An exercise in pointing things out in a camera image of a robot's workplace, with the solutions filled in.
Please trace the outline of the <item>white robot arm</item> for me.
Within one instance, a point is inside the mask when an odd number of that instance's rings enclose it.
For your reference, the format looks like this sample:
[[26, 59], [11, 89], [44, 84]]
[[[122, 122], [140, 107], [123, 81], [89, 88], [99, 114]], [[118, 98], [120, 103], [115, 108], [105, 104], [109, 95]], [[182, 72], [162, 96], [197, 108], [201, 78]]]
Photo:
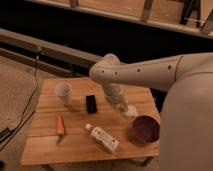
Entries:
[[213, 171], [213, 52], [132, 64], [107, 54], [89, 76], [113, 104], [124, 99], [123, 84], [164, 91], [159, 171]]

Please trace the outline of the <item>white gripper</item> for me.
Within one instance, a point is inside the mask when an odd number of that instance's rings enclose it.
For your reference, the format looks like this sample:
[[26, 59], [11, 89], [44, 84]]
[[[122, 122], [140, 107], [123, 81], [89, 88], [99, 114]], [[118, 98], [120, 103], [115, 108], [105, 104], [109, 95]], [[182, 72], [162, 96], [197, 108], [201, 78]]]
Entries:
[[123, 87], [119, 84], [107, 84], [103, 86], [105, 99], [113, 106], [115, 110], [125, 117], [128, 111], [127, 102]]

